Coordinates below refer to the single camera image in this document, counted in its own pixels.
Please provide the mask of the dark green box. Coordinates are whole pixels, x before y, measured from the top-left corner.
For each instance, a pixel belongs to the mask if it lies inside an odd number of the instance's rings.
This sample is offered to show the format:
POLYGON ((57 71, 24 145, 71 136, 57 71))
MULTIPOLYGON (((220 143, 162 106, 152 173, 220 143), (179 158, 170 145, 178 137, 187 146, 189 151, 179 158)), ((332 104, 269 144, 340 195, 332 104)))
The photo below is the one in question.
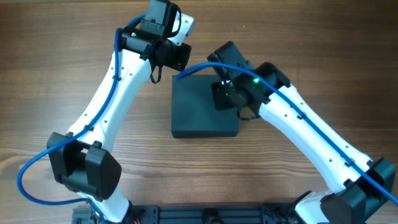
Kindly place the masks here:
POLYGON ((213 88, 219 82, 217 75, 173 77, 171 133, 174 138, 220 138, 238 135, 237 109, 216 109, 213 88))

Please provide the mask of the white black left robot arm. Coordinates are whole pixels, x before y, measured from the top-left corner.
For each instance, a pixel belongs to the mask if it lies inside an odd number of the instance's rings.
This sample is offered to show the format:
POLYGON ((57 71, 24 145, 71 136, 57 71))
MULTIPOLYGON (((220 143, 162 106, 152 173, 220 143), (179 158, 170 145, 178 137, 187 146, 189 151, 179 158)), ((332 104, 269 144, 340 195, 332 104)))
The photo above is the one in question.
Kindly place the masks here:
POLYGON ((121 165, 112 151, 134 97, 155 69, 185 69, 191 48, 184 43, 194 19, 170 1, 151 1, 147 13, 115 33, 114 53, 94 97, 66 134, 48 142, 55 180, 95 210, 97 223, 136 223, 131 202, 118 189, 121 165))

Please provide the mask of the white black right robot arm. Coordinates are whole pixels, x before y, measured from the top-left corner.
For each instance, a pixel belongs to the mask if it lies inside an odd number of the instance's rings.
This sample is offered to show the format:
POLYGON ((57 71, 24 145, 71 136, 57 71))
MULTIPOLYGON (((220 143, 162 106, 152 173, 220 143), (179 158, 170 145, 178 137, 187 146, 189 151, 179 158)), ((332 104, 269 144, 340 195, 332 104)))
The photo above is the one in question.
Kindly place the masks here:
POLYGON ((281 131, 319 171, 327 185, 294 203, 304 223, 364 223, 392 195, 396 176, 386 159, 373 161, 339 136, 300 96, 272 63, 258 67, 246 60, 233 42, 207 57, 222 80, 232 105, 248 107, 281 131))

